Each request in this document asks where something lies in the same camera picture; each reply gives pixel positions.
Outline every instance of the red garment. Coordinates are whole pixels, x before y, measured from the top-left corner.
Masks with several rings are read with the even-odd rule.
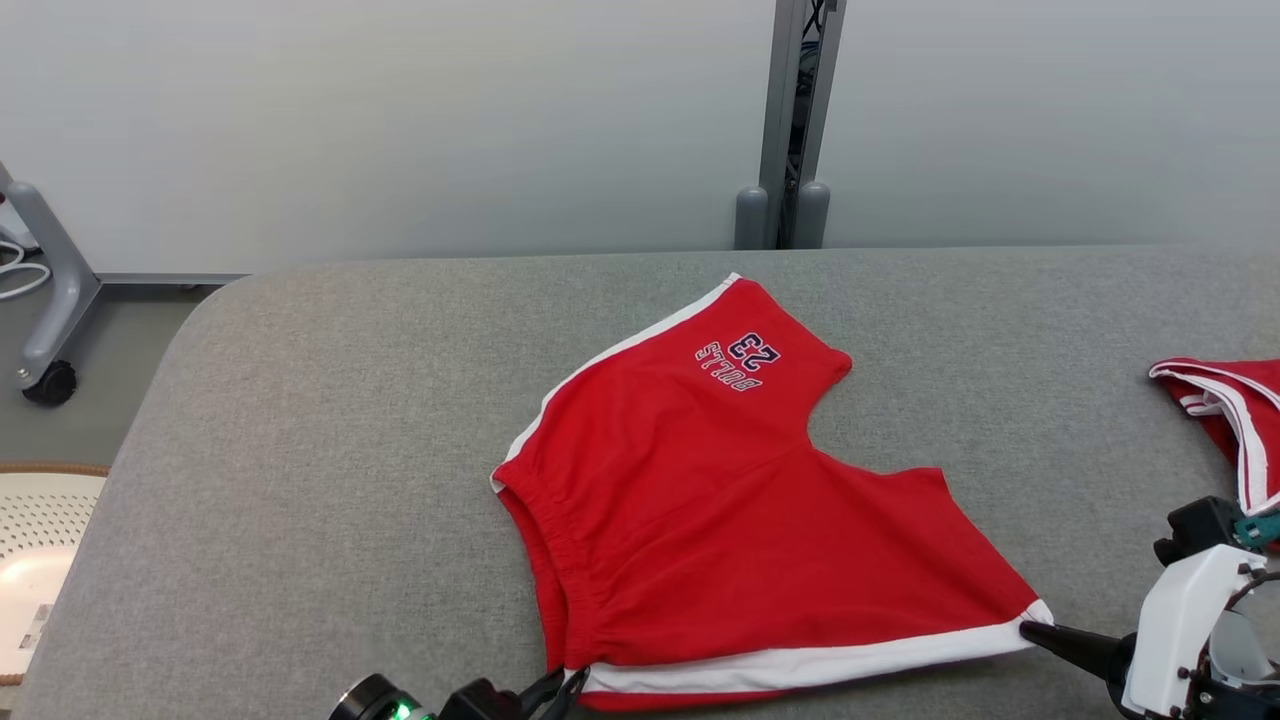
[[[1280,506],[1280,360],[1204,363],[1171,357],[1149,375],[1174,396],[1236,468],[1240,509],[1262,515]]]
[[[650,710],[1009,652],[1052,621],[941,470],[877,475],[809,442],[850,369],[731,275],[543,401],[493,474],[580,702]]]

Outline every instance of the gray floor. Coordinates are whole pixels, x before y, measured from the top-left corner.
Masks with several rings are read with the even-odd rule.
[[[0,291],[24,282],[6,277]],[[50,291],[45,283],[0,301],[0,461],[110,465],[169,341],[211,290],[105,288],[64,357],[76,368],[79,389],[61,407],[40,407],[22,397],[14,373]]]

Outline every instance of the caster wheel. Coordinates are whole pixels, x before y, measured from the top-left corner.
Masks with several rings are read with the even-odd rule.
[[[45,369],[40,382],[22,395],[37,405],[61,405],[76,395],[76,369],[67,360],[55,360]]]

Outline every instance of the gray fabric surface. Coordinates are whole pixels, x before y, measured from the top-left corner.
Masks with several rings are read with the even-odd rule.
[[[1148,364],[1280,356],[1280,260],[1170,249],[384,261],[248,278],[169,348],[18,716],[324,719],[372,671],[428,705],[479,675],[524,687],[543,664],[532,582],[486,475],[557,382],[731,270],[854,357],[813,414],[819,448],[874,470],[942,466],[1059,620],[1103,633],[1135,629],[1164,515],[1234,488]],[[928,518],[902,530],[928,533]],[[1112,712],[1100,682],[1024,651],[696,716]]]

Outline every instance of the gray wall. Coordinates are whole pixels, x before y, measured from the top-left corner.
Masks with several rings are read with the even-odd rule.
[[[828,247],[1280,238],[1280,3],[845,12]]]
[[[0,0],[0,160],[100,273],[718,250],[774,0]]]

